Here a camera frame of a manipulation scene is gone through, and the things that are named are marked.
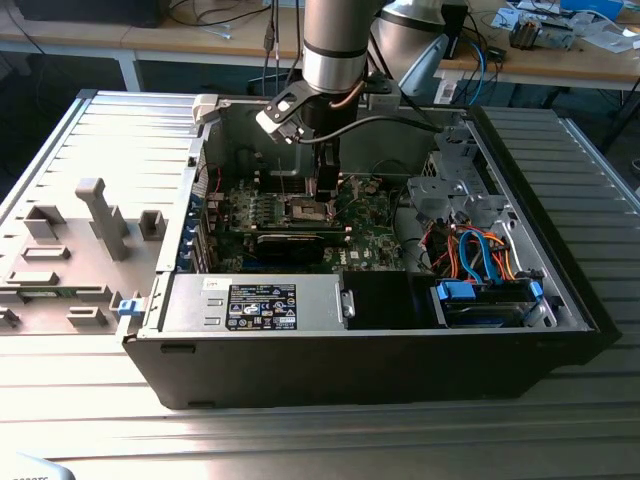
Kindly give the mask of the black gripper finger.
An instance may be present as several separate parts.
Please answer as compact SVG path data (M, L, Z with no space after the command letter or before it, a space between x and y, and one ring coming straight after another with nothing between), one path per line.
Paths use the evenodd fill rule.
M314 153L314 199L328 202L337 195L339 174L341 171L340 142L321 142L313 147Z

